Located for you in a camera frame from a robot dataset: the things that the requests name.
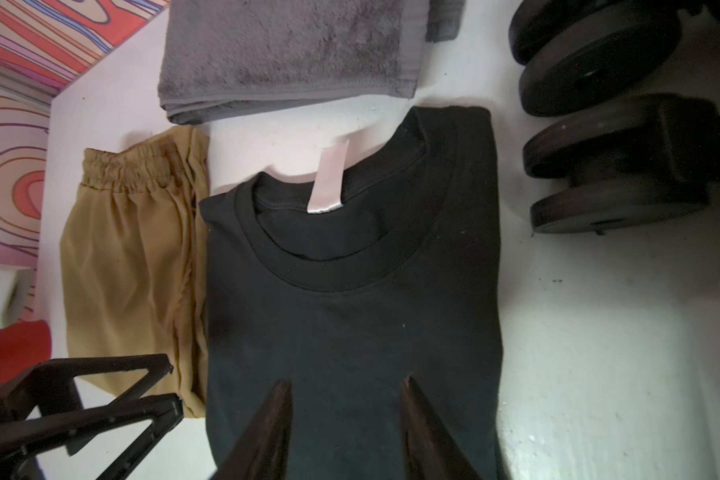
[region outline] khaki shorts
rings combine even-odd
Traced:
[[[148,395],[176,393],[205,416],[208,138],[174,127],[120,154],[86,149],[61,237],[70,357],[165,353],[175,367]],[[144,372],[88,376],[119,395]]]

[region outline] red fabric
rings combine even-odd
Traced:
[[[45,320],[17,322],[0,330],[0,384],[50,358],[50,329]]]

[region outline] colorful patterned wall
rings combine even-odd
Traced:
[[[38,263],[48,115],[0,95],[0,264]],[[50,333],[34,318],[34,285],[20,321],[0,330],[0,383],[50,357]]]
[[[168,0],[0,0],[0,65],[60,91]]]

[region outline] gray towel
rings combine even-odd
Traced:
[[[199,124],[361,94],[411,98],[425,38],[455,37],[463,4],[173,0],[160,104],[173,123]]]

